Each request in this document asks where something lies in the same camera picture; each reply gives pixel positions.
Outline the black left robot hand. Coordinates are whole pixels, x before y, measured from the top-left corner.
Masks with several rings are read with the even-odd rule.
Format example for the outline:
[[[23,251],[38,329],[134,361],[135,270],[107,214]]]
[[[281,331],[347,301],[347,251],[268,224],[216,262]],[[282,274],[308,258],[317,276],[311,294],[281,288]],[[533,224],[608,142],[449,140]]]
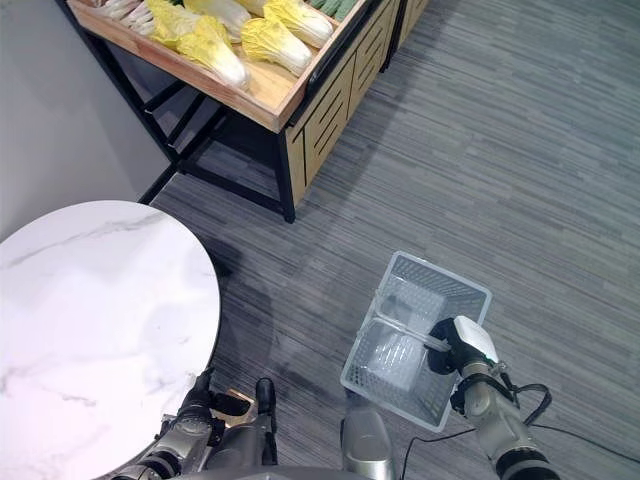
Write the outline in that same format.
[[[211,389],[212,367],[205,369],[195,379],[179,410],[178,418],[200,418],[220,430],[229,426],[230,419],[246,415],[251,403],[243,398]]]

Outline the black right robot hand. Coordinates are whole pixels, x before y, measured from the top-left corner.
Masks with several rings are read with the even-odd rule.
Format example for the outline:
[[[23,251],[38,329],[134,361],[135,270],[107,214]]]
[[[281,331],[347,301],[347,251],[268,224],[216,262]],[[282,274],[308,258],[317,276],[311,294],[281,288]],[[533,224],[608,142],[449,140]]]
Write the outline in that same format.
[[[439,375],[449,375],[475,362],[493,366],[499,362],[495,345],[487,331],[470,318],[459,315],[437,322],[429,335],[445,341],[447,351],[430,350],[429,369]]]

